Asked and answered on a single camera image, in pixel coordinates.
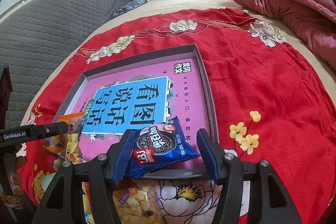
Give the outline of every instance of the yellow snack bag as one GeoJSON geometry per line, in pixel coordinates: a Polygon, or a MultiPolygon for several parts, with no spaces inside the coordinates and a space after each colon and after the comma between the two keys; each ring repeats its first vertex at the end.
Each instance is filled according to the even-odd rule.
{"type": "Polygon", "coordinates": [[[68,144],[65,159],[71,160],[73,164],[81,163],[81,151],[78,146],[78,135],[79,133],[68,134],[68,144]]]}
{"type": "Polygon", "coordinates": [[[149,180],[123,180],[113,191],[113,200],[122,224],[164,224],[157,193],[149,180]]]}

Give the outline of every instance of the pink comforter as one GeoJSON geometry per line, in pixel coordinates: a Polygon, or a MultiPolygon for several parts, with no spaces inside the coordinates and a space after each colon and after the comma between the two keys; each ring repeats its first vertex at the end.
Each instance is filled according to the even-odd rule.
{"type": "Polygon", "coordinates": [[[332,0],[234,0],[283,20],[309,49],[336,69],[336,6],[332,0]]]}

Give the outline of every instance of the white flower print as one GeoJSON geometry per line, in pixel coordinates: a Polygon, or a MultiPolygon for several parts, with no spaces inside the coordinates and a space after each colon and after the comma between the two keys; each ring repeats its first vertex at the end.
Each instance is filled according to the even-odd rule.
{"type": "Polygon", "coordinates": [[[112,53],[110,53],[107,49],[107,47],[102,47],[95,53],[90,55],[90,58],[86,60],[86,63],[89,64],[91,61],[98,61],[100,58],[103,58],[105,56],[111,56],[112,53]]]}
{"type": "Polygon", "coordinates": [[[122,50],[126,49],[128,45],[134,40],[135,35],[130,35],[129,37],[119,37],[117,42],[112,43],[107,47],[110,54],[120,53],[122,50]]]}
{"type": "Polygon", "coordinates": [[[24,126],[27,126],[29,124],[36,124],[36,122],[35,122],[36,117],[37,117],[37,115],[35,115],[34,112],[31,112],[29,120],[24,124],[24,126]]]}
{"type": "Polygon", "coordinates": [[[196,30],[197,25],[197,22],[193,22],[192,20],[179,20],[176,23],[170,22],[169,29],[174,32],[196,30]]]}
{"type": "Polygon", "coordinates": [[[27,151],[26,151],[27,145],[26,143],[22,144],[21,149],[16,153],[16,156],[26,156],[27,155],[27,151]]]}
{"type": "Polygon", "coordinates": [[[95,140],[96,140],[96,139],[95,139],[96,136],[97,136],[96,133],[93,133],[93,134],[91,133],[91,134],[90,134],[90,140],[91,140],[91,141],[95,141],[95,140]]]}
{"type": "Polygon", "coordinates": [[[55,172],[57,172],[57,170],[61,167],[62,164],[62,159],[61,158],[57,158],[56,160],[54,160],[54,170],[55,172]]]}
{"type": "Polygon", "coordinates": [[[260,20],[250,24],[249,32],[252,33],[252,37],[259,37],[269,47],[275,47],[276,42],[280,44],[287,42],[276,27],[260,20]]]}
{"type": "Polygon", "coordinates": [[[221,187],[209,180],[162,180],[159,202],[167,223],[211,223],[221,187]]]}
{"type": "Polygon", "coordinates": [[[135,35],[130,35],[126,37],[119,37],[117,42],[114,42],[106,47],[100,48],[98,51],[90,55],[90,58],[86,60],[89,64],[91,61],[98,61],[105,56],[112,56],[113,53],[120,53],[122,50],[126,49],[128,45],[134,40],[135,35]]]}

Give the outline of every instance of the snack package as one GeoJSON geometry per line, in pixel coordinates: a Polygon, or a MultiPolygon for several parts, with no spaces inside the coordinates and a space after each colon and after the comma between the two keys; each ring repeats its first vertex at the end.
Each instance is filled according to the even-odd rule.
{"type": "Polygon", "coordinates": [[[68,132],[66,134],[46,138],[44,140],[43,146],[57,156],[65,159],[66,148],[68,144],[68,134],[79,134],[82,132],[83,115],[84,112],[79,112],[57,117],[56,122],[66,122],[68,124],[68,132]]]}
{"type": "Polygon", "coordinates": [[[82,153],[78,146],[78,135],[79,133],[68,134],[68,144],[65,159],[71,160],[73,164],[80,164],[83,162],[81,160],[82,153]]]}
{"type": "Polygon", "coordinates": [[[164,224],[157,193],[148,180],[124,179],[113,189],[113,200],[122,224],[164,224]]]}
{"type": "Polygon", "coordinates": [[[185,139],[177,117],[135,131],[135,147],[125,176],[140,178],[178,161],[198,157],[185,139]]]}

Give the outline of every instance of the floral pattern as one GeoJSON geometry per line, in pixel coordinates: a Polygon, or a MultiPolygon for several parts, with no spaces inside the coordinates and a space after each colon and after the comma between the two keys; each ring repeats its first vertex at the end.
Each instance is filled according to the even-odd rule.
{"type": "Polygon", "coordinates": [[[243,138],[241,140],[241,146],[240,148],[243,150],[243,151],[247,151],[247,154],[248,155],[251,155],[253,153],[253,148],[257,148],[258,145],[259,145],[259,135],[258,134],[255,134],[255,135],[247,135],[246,138],[243,138]]]}
{"type": "Polygon", "coordinates": [[[21,149],[16,153],[16,156],[26,156],[27,155],[27,151],[26,151],[27,145],[26,143],[22,144],[21,149]]]}
{"type": "Polygon", "coordinates": [[[57,170],[61,167],[61,164],[62,164],[62,159],[61,158],[57,158],[54,160],[54,165],[53,165],[53,168],[55,170],[55,172],[57,172],[57,170]]]}
{"type": "Polygon", "coordinates": [[[259,37],[265,46],[275,47],[276,42],[280,44],[287,42],[276,27],[260,20],[251,23],[248,31],[252,33],[252,37],[259,37]]]}
{"type": "MultiPolygon", "coordinates": [[[[224,150],[238,156],[234,150],[224,150]]],[[[221,186],[209,180],[160,180],[157,186],[159,206],[166,223],[211,223],[221,186]]],[[[250,182],[244,181],[240,216],[248,213],[250,182]]]]}
{"type": "Polygon", "coordinates": [[[113,53],[120,53],[122,50],[126,49],[128,45],[130,45],[130,43],[134,40],[134,37],[135,35],[119,37],[116,42],[108,46],[101,47],[98,51],[92,53],[86,63],[89,64],[91,61],[98,61],[105,56],[110,57],[113,53]]]}
{"type": "Polygon", "coordinates": [[[95,139],[95,137],[97,136],[98,134],[96,134],[96,133],[92,133],[92,134],[90,134],[90,140],[91,141],[95,141],[96,139],[95,139]]]}
{"type": "Polygon", "coordinates": [[[259,114],[258,111],[251,111],[250,116],[254,122],[259,122],[261,119],[261,115],[259,114]]]}
{"type": "Polygon", "coordinates": [[[244,126],[243,122],[239,122],[236,126],[232,124],[230,125],[230,138],[239,142],[246,134],[246,131],[247,128],[244,126]]]}
{"type": "Polygon", "coordinates": [[[235,155],[236,157],[240,158],[246,151],[248,155],[251,155],[253,153],[253,149],[257,148],[259,145],[259,135],[250,135],[248,134],[246,137],[245,134],[249,130],[250,126],[253,122],[259,122],[261,120],[261,115],[258,111],[253,110],[250,111],[251,116],[251,122],[250,124],[245,127],[243,122],[239,122],[237,125],[230,125],[230,138],[235,139],[234,142],[234,150],[224,150],[226,153],[231,153],[235,155]],[[242,149],[243,153],[241,153],[240,156],[238,156],[236,152],[236,142],[240,144],[240,148],[242,149]]]}
{"type": "Polygon", "coordinates": [[[187,30],[196,30],[197,22],[193,22],[192,20],[179,20],[178,22],[174,23],[171,22],[169,24],[169,29],[174,32],[178,31],[187,31],[187,30]]]}
{"type": "MultiPolygon", "coordinates": [[[[34,170],[37,170],[37,164],[34,165],[34,170]]],[[[35,176],[35,178],[33,179],[33,182],[31,183],[31,187],[34,187],[34,192],[35,192],[35,200],[37,201],[37,203],[40,203],[40,200],[43,197],[44,194],[44,190],[40,181],[40,177],[43,176],[47,176],[50,175],[49,172],[47,172],[46,174],[44,174],[43,170],[39,171],[37,173],[37,175],[35,176]]]]}

